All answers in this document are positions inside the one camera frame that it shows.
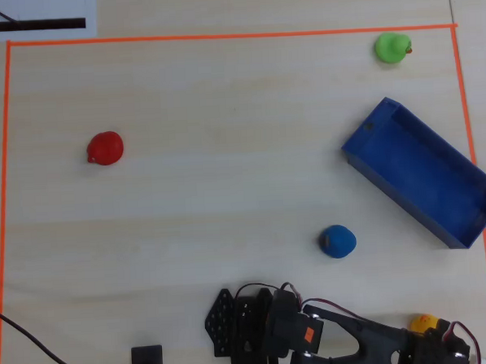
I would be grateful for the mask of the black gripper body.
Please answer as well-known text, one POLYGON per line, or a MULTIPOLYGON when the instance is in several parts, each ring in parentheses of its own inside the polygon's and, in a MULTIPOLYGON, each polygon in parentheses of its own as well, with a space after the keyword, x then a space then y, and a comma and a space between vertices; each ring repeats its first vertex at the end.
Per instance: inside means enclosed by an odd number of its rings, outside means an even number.
POLYGON ((450 322, 439 319, 424 333, 408 331, 408 344, 401 350, 401 364, 471 364, 471 347, 449 327, 450 322))

